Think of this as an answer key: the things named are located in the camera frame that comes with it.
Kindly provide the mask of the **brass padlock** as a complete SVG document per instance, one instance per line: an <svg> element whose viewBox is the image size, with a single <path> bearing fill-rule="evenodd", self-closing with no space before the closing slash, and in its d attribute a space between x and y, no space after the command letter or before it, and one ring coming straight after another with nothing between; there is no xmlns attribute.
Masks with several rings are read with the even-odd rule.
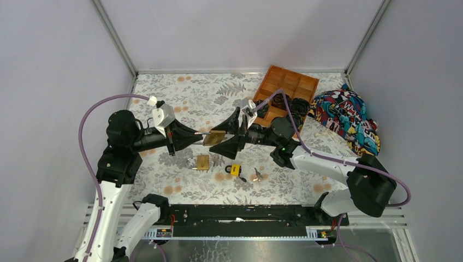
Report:
<svg viewBox="0 0 463 262"><path fill-rule="evenodd" d="M202 154L195 157L187 158L187 167L191 170L205 171L210 169L210 157L208 154Z"/></svg>
<svg viewBox="0 0 463 262"><path fill-rule="evenodd" d="M213 146L220 144L225 139L227 132L223 130L211 130L209 132L195 132L194 134L203 137L203 141L201 142L203 146Z"/></svg>

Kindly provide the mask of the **yellow padlock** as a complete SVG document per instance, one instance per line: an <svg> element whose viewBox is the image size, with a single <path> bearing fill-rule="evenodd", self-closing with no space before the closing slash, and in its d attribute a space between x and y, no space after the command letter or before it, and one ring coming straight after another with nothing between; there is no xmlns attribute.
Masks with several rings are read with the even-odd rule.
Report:
<svg viewBox="0 0 463 262"><path fill-rule="evenodd" d="M227 165L225 167L225 172L227 174L230 174L232 176L240 177L241 174L241 165L239 164L232 164L232 165Z"/></svg>

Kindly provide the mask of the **small silver keys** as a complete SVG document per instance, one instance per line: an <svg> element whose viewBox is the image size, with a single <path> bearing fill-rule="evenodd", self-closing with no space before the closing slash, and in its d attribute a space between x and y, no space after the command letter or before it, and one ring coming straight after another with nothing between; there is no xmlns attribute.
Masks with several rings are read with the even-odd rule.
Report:
<svg viewBox="0 0 463 262"><path fill-rule="evenodd" d="M253 179L253 181L261 181L263 179L263 176L262 174L257 170L257 168L254 169L255 170L255 178Z"/></svg>

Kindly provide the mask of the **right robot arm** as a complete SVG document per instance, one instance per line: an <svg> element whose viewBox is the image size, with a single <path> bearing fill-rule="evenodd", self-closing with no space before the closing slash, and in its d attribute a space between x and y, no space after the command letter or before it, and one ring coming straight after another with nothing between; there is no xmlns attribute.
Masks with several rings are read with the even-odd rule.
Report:
<svg viewBox="0 0 463 262"><path fill-rule="evenodd" d="M316 150L305 150L293 139L292 123L287 117L277 117L268 127L250 124L248 114L239 123L240 109L217 126L220 131L231 131L232 137L210 148L210 152L235 159L246 144L273 147L272 160L282 168L325 175L341 182L347 189L324 194L313 210L314 220L326 225L334 217L351 211L361 211L371 217L381 217L388 207L397 183L386 176L379 160L366 154L361 157L337 158Z"/></svg>

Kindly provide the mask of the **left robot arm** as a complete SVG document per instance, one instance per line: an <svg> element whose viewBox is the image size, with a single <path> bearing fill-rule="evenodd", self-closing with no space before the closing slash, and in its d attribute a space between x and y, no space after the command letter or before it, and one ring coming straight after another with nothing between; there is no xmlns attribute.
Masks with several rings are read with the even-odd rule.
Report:
<svg viewBox="0 0 463 262"><path fill-rule="evenodd" d="M89 225L72 261L129 261L135 246L153 224L169 219L168 199L149 194L130 221L118 231L126 196L142 164L140 152L166 147L171 155L202 140L196 130L173 120L166 134L143 130L129 110L113 113L106 129L108 145L97 164L97 194Z"/></svg>

